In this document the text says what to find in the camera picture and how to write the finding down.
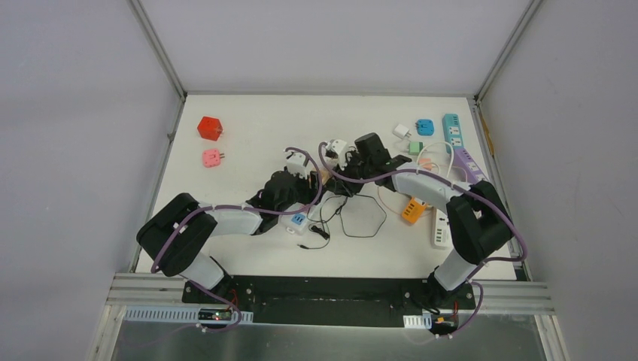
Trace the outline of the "tan cube adapter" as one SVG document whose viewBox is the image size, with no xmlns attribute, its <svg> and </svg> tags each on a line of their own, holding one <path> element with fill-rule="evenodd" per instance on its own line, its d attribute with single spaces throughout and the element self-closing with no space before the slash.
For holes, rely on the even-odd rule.
<svg viewBox="0 0 638 361">
<path fill-rule="evenodd" d="M 321 183 L 323 185 L 326 185 L 327 182 L 333 177 L 330 171 L 327 169 L 321 169 L 319 171 L 319 174 L 321 175 Z"/>
</svg>

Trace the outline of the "red cube plug adapter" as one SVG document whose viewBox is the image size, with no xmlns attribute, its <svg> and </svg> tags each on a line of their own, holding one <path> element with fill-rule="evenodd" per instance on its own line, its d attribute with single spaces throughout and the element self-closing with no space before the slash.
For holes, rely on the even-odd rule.
<svg viewBox="0 0 638 361">
<path fill-rule="evenodd" d="M 215 117 L 202 117 L 196 129 L 202 139 L 209 141 L 218 141 L 223 134 L 221 121 Z"/>
</svg>

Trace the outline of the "orange power strip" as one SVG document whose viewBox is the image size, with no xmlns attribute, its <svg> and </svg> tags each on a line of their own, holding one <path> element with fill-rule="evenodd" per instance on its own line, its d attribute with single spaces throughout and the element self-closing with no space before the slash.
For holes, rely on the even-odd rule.
<svg viewBox="0 0 638 361">
<path fill-rule="evenodd" d="M 409 224 L 415 224 L 431 209 L 426 202 L 412 197 L 401 212 L 401 218 Z"/>
</svg>

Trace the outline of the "long white power strip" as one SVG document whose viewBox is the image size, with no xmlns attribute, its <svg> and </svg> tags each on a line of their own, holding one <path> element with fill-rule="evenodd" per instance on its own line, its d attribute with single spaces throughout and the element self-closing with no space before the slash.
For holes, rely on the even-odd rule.
<svg viewBox="0 0 638 361">
<path fill-rule="evenodd" d="M 287 211 L 296 211 L 295 214 L 281 215 L 279 217 L 278 225 L 291 235 L 304 235 L 308 230 L 310 223 L 308 217 L 313 214 L 314 206 L 305 211 L 299 211 L 301 207 L 302 204 L 295 203 L 287 209 Z"/>
</svg>

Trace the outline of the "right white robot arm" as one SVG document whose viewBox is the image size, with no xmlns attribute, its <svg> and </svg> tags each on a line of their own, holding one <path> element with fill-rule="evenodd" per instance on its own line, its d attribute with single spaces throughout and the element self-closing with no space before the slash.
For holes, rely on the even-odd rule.
<svg viewBox="0 0 638 361">
<path fill-rule="evenodd" d="M 375 133 L 358 138 L 354 148 L 341 153 L 330 150 L 326 142 L 317 151 L 322 165 L 347 185 L 374 183 L 424 201 L 446 215 L 452 249 L 424 284 L 425 299 L 437 308 L 454 302 L 461 285 L 516 235 L 494 185 L 487 180 L 455 182 L 407 156 L 391 156 Z"/>
</svg>

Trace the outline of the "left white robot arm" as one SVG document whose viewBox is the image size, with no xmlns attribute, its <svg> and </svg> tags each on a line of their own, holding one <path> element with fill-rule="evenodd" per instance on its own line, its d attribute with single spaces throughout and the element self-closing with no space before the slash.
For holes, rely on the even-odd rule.
<svg viewBox="0 0 638 361">
<path fill-rule="evenodd" d="M 180 275 L 201 286 L 211 304 L 229 295 L 229 273 L 202 248 L 211 237 L 262 235 L 283 217 L 293 217 L 316 205 L 325 192 L 319 171 L 307 177 L 288 170 L 272 174 L 264 187 L 240 205 L 204 205 L 180 193 L 148 220 L 135 237 L 151 257 L 151 272 Z"/>
</svg>

